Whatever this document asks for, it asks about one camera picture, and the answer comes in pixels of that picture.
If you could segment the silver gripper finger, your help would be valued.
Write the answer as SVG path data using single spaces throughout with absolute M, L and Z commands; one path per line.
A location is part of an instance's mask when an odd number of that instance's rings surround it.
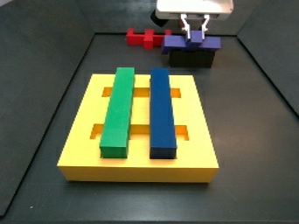
M 202 15 L 201 24 L 200 24 L 200 30 L 202 32 L 205 32 L 208 30 L 206 25 L 208 25 L 209 20 L 210 20 L 210 15 L 209 14 L 204 14 Z

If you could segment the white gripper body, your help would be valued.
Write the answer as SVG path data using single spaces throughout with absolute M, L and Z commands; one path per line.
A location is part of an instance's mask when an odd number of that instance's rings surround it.
M 205 16 L 224 20 L 232 11 L 232 0 L 156 0 L 150 19 L 162 27 L 170 19 L 181 19 L 181 14 L 189 20 L 202 20 Z

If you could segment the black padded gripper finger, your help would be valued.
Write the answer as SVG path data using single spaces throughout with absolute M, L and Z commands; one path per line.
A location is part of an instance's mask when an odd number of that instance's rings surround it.
M 186 14 L 180 15 L 181 30 L 185 32 L 185 38 L 190 39 L 190 26 L 186 22 Z

